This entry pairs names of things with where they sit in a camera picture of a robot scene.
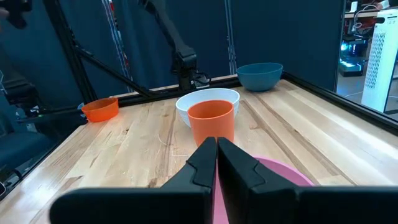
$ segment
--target black chair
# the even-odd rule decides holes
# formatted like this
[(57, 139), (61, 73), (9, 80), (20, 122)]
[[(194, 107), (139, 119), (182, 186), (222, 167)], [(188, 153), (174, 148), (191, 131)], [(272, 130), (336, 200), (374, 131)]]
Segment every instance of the black chair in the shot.
[(0, 111), (0, 170), (15, 171), (29, 159), (44, 152), (51, 140), (40, 133), (15, 132), (6, 115)]

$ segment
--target orange cup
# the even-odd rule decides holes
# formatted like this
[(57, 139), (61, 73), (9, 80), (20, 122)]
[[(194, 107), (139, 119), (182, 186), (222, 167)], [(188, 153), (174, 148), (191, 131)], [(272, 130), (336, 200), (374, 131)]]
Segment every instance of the orange cup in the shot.
[(207, 137), (234, 141), (234, 105), (226, 100), (208, 100), (188, 109), (193, 138), (199, 146)]
[(106, 121), (119, 113), (119, 99), (105, 98), (88, 103), (81, 109), (91, 122)]

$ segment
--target white bowl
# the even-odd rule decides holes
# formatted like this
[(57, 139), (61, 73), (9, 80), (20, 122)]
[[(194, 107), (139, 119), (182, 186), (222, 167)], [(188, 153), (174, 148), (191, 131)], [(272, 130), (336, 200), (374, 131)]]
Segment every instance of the white bowl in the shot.
[(181, 118), (189, 127), (188, 109), (200, 102), (206, 100), (227, 100), (234, 105), (234, 116), (238, 112), (240, 95), (235, 90), (227, 88), (210, 88), (206, 90), (198, 90), (181, 97), (175, 103), (175, 107), (180, 113)]

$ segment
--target butcher block tabletop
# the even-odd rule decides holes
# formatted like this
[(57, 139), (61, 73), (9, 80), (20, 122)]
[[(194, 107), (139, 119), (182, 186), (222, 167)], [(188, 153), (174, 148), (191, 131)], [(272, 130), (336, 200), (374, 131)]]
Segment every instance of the butcher block tabletop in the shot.
[[(396, 136), (286, 80), (264, 93), (235, 90), (234, 143), (249, 154), (316, 185), (398, 184)], [(160, 187), (197, 148), (176, 101), (124, 107), (77, 128), (0, 202), (0, 223), (49, 223), (52, 202), (81, 187)]]

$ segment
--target bowl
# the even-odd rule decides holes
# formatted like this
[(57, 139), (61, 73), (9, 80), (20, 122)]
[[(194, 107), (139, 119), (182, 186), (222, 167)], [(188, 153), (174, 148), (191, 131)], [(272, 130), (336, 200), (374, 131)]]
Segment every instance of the bowl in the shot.
[(119, 100), (117, 98), (96, 100), (83, 106), (81, 110), (91, 122), (106, 121), (118, 115)]
[(278, 63), (254, 63), (239, 67), (238, 79), (242, 86), (251, 91), (266, 91), (280, 80), (283, 66)]
[(240, 95), (235, 90), (230, 90), (227, 88), (210, 88), (206, 90), (198, 90), (193, 93), (189, 93), (183, 97), (181, 97), (175, 103), (175, 107), (178, 110), (182, 120), (185, 124), (191, 127), (188, 118), (188, 109), (202, 101), (208, 100), (226, 100), (231, 102), (234, 105), (234, 116), (238, 112), (239, 108), (239, 98)]
[[(287, 180), (295, 183), (298, 186), (310, 187), (314, 186), (310, 179), (308, 179), (304, 174), (300, 173), (298, 170), (283, 164), (279, 161), (268, 159), (261, 156), (255, 156), (255, 158), (268, 169), (274, 171), (275, 173), (285, 177)], [(220, 180), (218, 179), (218, 171), (216, 171), (216, 190), (215, 190), (215, 202), (213, 210), (213, 223), (228, 223), (228, 216), (226, 214), (224, 198), (221, 192)]]

